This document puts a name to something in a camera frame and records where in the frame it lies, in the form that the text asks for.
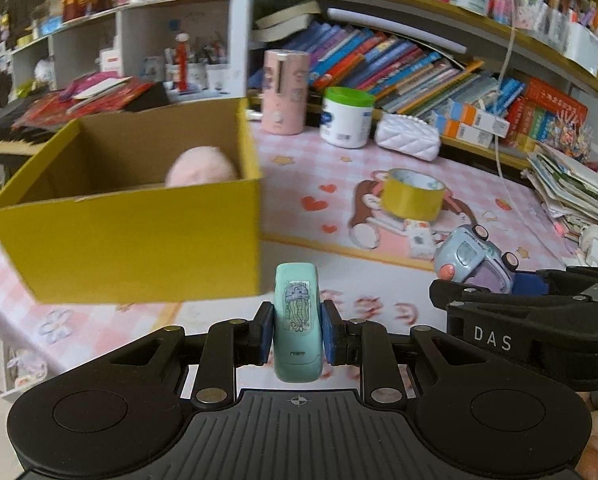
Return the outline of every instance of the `yellow tape roll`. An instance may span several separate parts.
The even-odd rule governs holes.
[[[394,169],[383,184],[381,207],[398,218],[433,222],[444,201],[445,184],[424,173]]]

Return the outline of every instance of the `white quilted pouch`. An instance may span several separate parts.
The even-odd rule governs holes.
[[[382,148],[435,160],[439,155],[439,130],[421,119],[405,115],[383,114],[375,131],[375,142]]]

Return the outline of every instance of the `pink fuzzy object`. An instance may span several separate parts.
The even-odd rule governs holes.
[[[234,166],[219,148],[199,146],[179,156],[166,176],[166,187],[214,184],[236,178]]]

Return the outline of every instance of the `pink cylinder container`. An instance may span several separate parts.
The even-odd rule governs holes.
[[[271,134],[295,135],[305,126],[310,55],[299,50],[266,50],[261,126]]]

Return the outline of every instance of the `white cable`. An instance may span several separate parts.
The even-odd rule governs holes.
[[[499,73],[499,78],[498,78],[499,91],[501,90],[501,84],[503,83],[504,76],[506,75],[506,71],[508,70],[508,65],[510,64],[510,59],[512,57],[512,49],[514,48],[514,38],[516,37],[516,27],[514,24],[515,17],[516,17],[516,7],[514,5],[514,2],[512,2],[512,25],[510,27],[510,41],[508,43],[508,51],[506,52],[506,59],[504,60],[503,65],[501,66],[501,72]],[[559,262],[561,267],[563,267],[564,266],[563,258],[561,256],[559,256],[558,254],[556,254],[551,248],[549,248],[547,246],[547,244],[541,239],[541,237],[536,232],[534,232],[534,229],[532,227],[530,227],[530,225],[528,224],[528,222],[526,221],[524,216],[521,214],[521,210],[518,208],[518,206],[512,199],[512,195],[510,194],[510,190],[508,189],[508,185],[506,184],[506,179],[503,176],[503,170],[501,170],[501,161],[499,158],[498,136],[497,135],[495,135],[495,160],[496,160],[496,170],[498,171],[498,176],[501,179],[501,183],[503,184],[504,189],[506,190],[506,195],[508,195],[508,200],[509,200],[510,205],[512,206],[514,211],[516,211],[516,213],[519,215],[519,218],[521,218],[521,221],[528,228],[528,231],[530,231],[532,233],[532,235],[537,240],[539,240],[539,243],[544,248],[546,248],[548,250],[548,252],[557,259],[557,261]]]

